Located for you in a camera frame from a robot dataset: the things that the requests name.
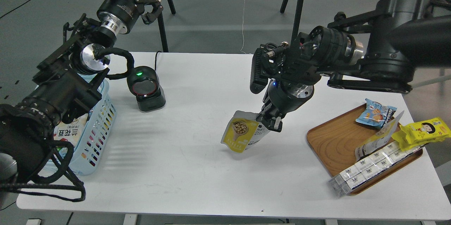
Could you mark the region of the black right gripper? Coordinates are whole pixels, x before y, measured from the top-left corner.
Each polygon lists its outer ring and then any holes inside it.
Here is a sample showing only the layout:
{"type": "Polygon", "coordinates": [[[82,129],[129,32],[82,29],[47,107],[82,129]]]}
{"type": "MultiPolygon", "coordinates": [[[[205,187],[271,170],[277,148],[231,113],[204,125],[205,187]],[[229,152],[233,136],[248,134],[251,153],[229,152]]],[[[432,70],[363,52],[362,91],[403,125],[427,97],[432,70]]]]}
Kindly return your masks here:
{"type": "Polygon", "coordinates": [[[289,112],[297,110],[314,95],[313,85],[291,85],[278,80],[271,80],[266,88],[263,107],[257,116],[257,122],[269,120],[268,129],[281,132],[282,118],[289,112]]]}

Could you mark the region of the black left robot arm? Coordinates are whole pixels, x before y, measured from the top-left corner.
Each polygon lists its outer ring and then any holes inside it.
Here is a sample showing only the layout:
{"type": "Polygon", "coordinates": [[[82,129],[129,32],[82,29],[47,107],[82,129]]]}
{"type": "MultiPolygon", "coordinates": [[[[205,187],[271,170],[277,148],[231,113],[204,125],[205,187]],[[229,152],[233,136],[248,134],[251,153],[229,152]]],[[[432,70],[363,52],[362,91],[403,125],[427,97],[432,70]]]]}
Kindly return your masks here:
{"type": "Polygon", "coordinates": [[[85,200],[84,183],[69,167],[74,145],[55,140],[54,130],[89,113],[103,98],[98,88],[105,79],[130,76],[134,58],[114,44],[139,18],[158,21],[167,51],[162,11],[161,0],[104,0],[97,19],[84,13],[64,26],[63,44],[37,66],[37,88],[15,106],[1,104],[2,193],[85,200]]]}

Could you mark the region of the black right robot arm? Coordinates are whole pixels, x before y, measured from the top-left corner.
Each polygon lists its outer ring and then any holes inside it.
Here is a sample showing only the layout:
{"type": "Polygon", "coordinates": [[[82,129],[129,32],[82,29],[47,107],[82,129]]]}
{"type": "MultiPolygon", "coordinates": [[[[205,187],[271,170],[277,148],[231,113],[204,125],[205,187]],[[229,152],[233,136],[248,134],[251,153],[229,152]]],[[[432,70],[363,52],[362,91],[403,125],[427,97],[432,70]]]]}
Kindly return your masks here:
{"type": "Polygon", "coordinates": [[[435,7],[450,10],[450,3],[379,0],[357,16],[338,12],[327,27],[301,32],[290,44],[261,44],[250,75],[250,91],[265,91],[256,121],[280,132],[321,77],[336,89],[409,93],[417,68],[450,68],[451,17],[435,17],[435,7]]]}

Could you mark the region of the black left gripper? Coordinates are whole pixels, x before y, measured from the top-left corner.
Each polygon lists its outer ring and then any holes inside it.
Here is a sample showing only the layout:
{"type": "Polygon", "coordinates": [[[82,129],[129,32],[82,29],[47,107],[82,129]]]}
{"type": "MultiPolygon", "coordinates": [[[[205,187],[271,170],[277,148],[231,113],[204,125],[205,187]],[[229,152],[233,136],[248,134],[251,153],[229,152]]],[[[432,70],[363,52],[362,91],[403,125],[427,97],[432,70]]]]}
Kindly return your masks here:
{"type": "Polygon", "coordinates": [[[97,10],[100,26],[114,35],[128,34],[138,18],[150,25],[163,11],[161,0],[104,0],[97,10]]]}

